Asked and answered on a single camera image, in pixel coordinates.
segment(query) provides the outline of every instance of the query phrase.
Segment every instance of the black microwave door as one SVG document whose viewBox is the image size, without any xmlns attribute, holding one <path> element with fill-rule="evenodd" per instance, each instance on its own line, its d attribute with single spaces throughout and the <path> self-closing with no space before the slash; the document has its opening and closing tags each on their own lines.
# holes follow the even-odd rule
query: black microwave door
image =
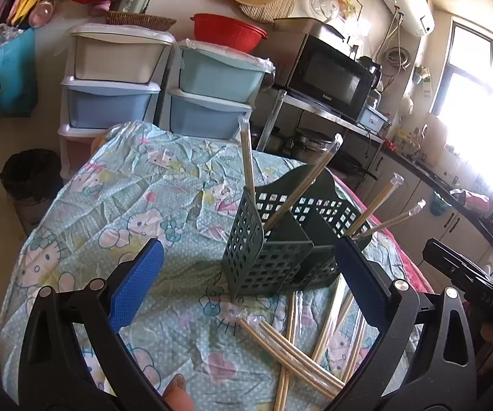
<svg viewBox="0 0 493 411">
<path fill-rule="evenodd" d="M 289 88 L 357 120 L 374 75 L 327 43 L 309 36 Z"/>
</svg>

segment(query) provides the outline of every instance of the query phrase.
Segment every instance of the utensil holder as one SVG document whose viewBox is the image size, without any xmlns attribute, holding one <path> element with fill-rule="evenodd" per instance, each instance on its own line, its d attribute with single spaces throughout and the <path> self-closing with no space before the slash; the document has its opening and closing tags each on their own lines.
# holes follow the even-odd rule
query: utensil holder
<svg viewBox="0 0 493 411">
<path fill-rule="evenodd" d="M 222 259 L 232 300 L 243 295 L 271 296 L 327 287 L 338 277 L 334 245 L 360 212 L 336 195 L 328 171 L 317 177 L 264 240 L 263 223 L 311 167 L 297 167 L 272 184 L 256 187 L 256 201 L 243 190 Z M 368 229 L 365 222 L 361 231 Z M 366 247 L 371 237 L 357 245 Z"/>
</svg>

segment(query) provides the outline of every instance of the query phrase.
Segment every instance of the teal bag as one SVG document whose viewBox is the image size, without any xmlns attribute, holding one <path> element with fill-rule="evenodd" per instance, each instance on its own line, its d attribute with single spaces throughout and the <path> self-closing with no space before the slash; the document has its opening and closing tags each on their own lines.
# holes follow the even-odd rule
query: teal bag
<svg viewBox="0 0 493 411">
<path fill-rule="evenodd" d="M 37 105 L 35 32 L 0 47 L 0 117 L 29 117 Z"/>
</svg>

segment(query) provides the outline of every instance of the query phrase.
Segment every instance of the black countertop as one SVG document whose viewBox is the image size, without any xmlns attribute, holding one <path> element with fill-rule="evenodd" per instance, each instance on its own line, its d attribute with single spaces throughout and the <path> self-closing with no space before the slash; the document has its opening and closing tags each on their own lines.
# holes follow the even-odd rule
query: black countertop
<svg viewBox="0 0 493 411">
<path fill-rule="evenodd" d="M 408 171 L 415 174 L 420 178 L 421 181 L 429 185 L 433 190 L 435 190 L 446 202 L 453 206 L 459 213 L 461 213 L 465 218 L 473 224 L 473 226 L 484 236 L 484 238 L 490 243 L 493 249 L 493 236 L 486 226 L 481 222 L 478 215 L 472 211 L 465 208 L 456 199 L 454 199 L 448 191 L 450 187 L 447 187 L 444 181 L 438 180 L 435 175 L 432 175 L 428 170 L 424 169 L 420 165 L 416 165 L 412 161 L 408 160 L 404 156 L 395 153 L 389 149 L 382 149 L 382 152 L 391 157 L 395 162 L 401 164 Z"/>
</svg>

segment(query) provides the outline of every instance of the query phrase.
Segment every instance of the black trash bag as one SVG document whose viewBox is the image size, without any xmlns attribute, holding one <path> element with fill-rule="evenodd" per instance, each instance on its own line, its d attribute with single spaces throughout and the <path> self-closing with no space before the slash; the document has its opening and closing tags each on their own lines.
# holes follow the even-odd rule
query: black trash bag
<svg viewBox="0 0 493 411">
<path fill-rule="evenodd" d="M 54 151 L 35 148 L 10 156 L 0 173 L 1 183 L 14 200 L 54 199 L 63 187 L 62 164 Z"/>
</svg>

